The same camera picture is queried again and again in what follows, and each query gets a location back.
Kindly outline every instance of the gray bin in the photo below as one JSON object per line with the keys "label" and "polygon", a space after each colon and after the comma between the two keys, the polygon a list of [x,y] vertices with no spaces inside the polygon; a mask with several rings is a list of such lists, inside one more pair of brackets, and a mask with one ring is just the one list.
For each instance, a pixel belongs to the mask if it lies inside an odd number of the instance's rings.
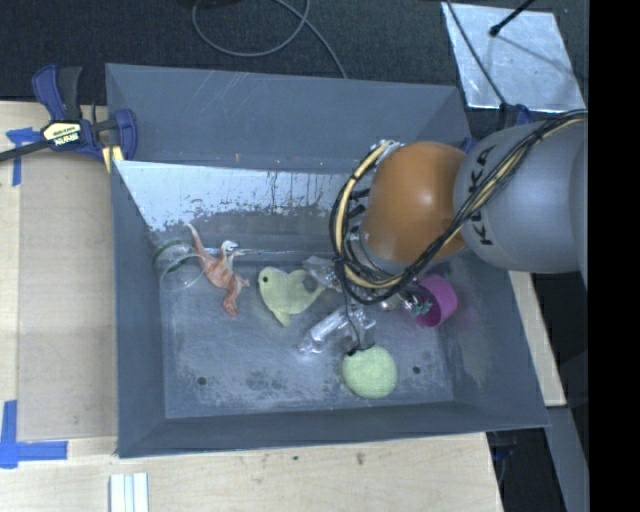
{"label": "gray bin", "polygon": [[[371,335],[398,365],[383,400],[340,381],[344,340],[295,349],[340,294],[324,292],[284,328],[258,293],[263,266],[290,271],[329,251],[327,205],[372,144],[469,135],[455,88],[122,65],[107,80],[110,109],[132,109],[140,130],[136,161],[112,172],[121,457],[548,424],[509,277],[471,252],[431,269],[459,299],[440,327],[369,308]],[[303,182],[306,196],[294,193]],[[267,199],[235,201],[256,190]],[[232,319],[205,278],[160,290],[149,238],[188,241],[186,221],[210,247],[231,238],[295,256],[237,258],[251,287]]]}

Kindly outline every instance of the wire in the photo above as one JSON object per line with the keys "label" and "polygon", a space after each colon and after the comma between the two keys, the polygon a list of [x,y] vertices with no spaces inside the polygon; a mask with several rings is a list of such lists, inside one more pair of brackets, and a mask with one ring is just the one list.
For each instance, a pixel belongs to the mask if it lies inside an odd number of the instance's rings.
{"label": "wire", "polygon": [[547,137],[558,130],[587,120],[586,110],[566,112],[548,120],[536,130],[517,142],[507,154],[488,172],[485,179],[464,201],[447,230],[434,240],[420,257],[405,270],[395,276],[376,273],[374,269],[353,257],[348,248],[349,202],[353,199],[352,190],[368,172],[374,169],[378,157],[391,143],[383,141],[353,172],[342,188],[329,218],[331,242],[336,253],[334,267],[336,276],[346,293],[361,304],[377,304],[389,299],[408,286],[414,285],[418,274],[430,263],[438,252],[460,232],[464,223],[489,202],[506,186],[529,152]]}
{"label": "wire", "polygon": [[346,71],[342,67],[342,64],[340,63],[340,60],[338,59],[338,56],[336,55],[336,53],[333,51],[333,48],[331,47],[331,45],[322,36],[320,31],[314,25],[311,24],[311,22],[308,19],[309,9],[311,8],[311,0],[306,0],[304,13],[300,13],[299,11],[297,11],[296,9],[291,7],[289,4],[283,2],[282,0],[273,0],[279,6],[287,9],[289,12],[291,12],[296,17],[298,17],[300,19],[300,23],[298,24],[296,29],[292,32],[292,34],[287,39],[284,40],[284,42],[280,43],[279,45],[275,46],[274,48],[271,48],[269,50],[265,50],[265,51],[262,51],[262,52],[237,52],[237,51],[234,51],[234,50],[229,50],[228,48],[224,48],[224,47],[214,43],[211,39],[209,39],[207,36],[205,36],[204,33],[202,32],[202,29],[198,25],[198,20],[197,20],[198,6],[200,5],[201,1],[202,0],[197,0],[196,3],[194,4],[192,10],[191,10],[191,22],[193,23],[193,28],[196,30],[196,32],[198,33],[200,38],[206,44],[208,44],[209,46],[211,46],[215,50],[218,50],[219,52],[222,52],[222,53],[224,53],[226,55],[230,55],[232,57],[243,57],[243,58],[266,57],[267,55],[272,55],[272,54],[282,50],[284,47],[288,46],[298,36],[298,34],[302,30],[302,28],[306,25],[307,27],[309,27],[311,32],[313,32],[313,34],[320,40],[320,42],[327,49],[327,51],[331,55],[331,58],[333,59],[333,61],[335,62],[336,66],[340,70],[340,74],[342,75],[342,77],[345,78],[345,79],[348,78]]}
{"label": "wire", "polygon": [[473,55],[473,58],[478,63],[478,66],[480,67],[480,71],[482,71],[482,74],[487,79],[487,82],[489,82],[489,85],[493,89],[493,92],[496,93],[496,96],[498,97],[498,99],[500,99],[500,102],[509,105],[509,103],[507,102],[505,97],[500,92],[500,89],[498,89],[498,86],[491,79],[491,76],[489,76],[489,72],[482,65],[482,62],[480,61],[480,57],[478,57],[478,54],[476,53],[475,49],[473,48],[473,45],[471,44],[471,41],[469,41],[469,37],[467,36],[467,33],[462,28],[462,23],[460,23],[460,20],[458,19],[457,14],[453,10],[453,6],[451,5],[451,0],[445,0],[445,1],[447,2],[447,7],[449,7],[449,12],[451,12],[451,16],[453,17],[453,21],[456,22],[456,25],[458,26],[458,29],[460,30],[460,34],[462,34],[462,38],[464,39],[464,42],[467,43],[467,46],[469,47],[469,51],[471,52],[471,55]]}

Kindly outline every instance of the tennis ball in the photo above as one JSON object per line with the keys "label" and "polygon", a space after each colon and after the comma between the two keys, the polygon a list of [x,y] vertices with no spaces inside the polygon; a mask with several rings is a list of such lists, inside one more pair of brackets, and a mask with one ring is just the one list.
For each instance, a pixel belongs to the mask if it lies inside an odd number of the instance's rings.
{"label": "tennis ball", "polygon": [[388,350],[374,345],[342,360],[342,378],[362,398],[384,398],[397,382],[396,363]]}

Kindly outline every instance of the orange toy dinosaur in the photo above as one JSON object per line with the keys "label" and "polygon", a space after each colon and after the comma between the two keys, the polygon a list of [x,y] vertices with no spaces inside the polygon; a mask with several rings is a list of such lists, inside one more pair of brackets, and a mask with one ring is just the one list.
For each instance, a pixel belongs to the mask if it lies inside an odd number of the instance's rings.
{"label": "orange toy dinosaur", "polygon": [[193,235],[193,244],[197,253],[202,256],[200,265],[209,281],[218,288],[227,290],[227,295],[222,301],[222,307],[232,317],[238,316],[239,310],[236,299],[244,286],[249,286],[249,281],[233,271],[233,258],[244,253],[238,250],[238,244],[225,240],[220,247],[220,257],[214,258],[207,253],[200,241],[200,236],[191,224],[187,224]]}

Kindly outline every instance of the magenta object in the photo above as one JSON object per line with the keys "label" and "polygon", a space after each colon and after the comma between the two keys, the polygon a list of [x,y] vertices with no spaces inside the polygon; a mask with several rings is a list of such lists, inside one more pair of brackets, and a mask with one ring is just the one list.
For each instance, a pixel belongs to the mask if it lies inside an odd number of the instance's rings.
{"label": "magenta object", "polygon": [[427,298],[433,301],[428,313],[418,315],[416,322],[424,327],[437,327],[456,311],[458,297],[453,286],[444,277],[430,274],[420,280],[420,286],[426,290]]}

